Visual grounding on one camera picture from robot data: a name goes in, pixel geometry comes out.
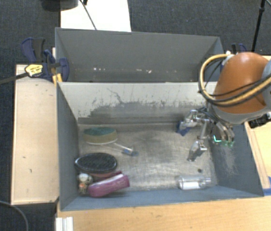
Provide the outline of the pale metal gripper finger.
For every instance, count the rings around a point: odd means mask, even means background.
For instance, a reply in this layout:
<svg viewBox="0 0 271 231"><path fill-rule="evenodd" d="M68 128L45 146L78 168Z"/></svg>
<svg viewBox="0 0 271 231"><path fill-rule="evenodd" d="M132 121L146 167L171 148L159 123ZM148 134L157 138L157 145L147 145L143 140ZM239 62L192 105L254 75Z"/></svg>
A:
<svg viewBox="0 0 271 231"><path fill-rule="evenodd" d="M196 160L197 157L201 156L207 150L208 149L207 149L207 146L205 145L204 141L197 140L192 144L191 149L189 150L187 160L190 162L193 162Z"/></svg>
<svg viewBox="0 0 271 231"><path fill-rule="evenodd" d="M184 116L182 120L179 120L177 123L177 131L189 131L191 128L197 126L200 122L201 116L200 112L196 109L189 111L187 115Z"/></svg>

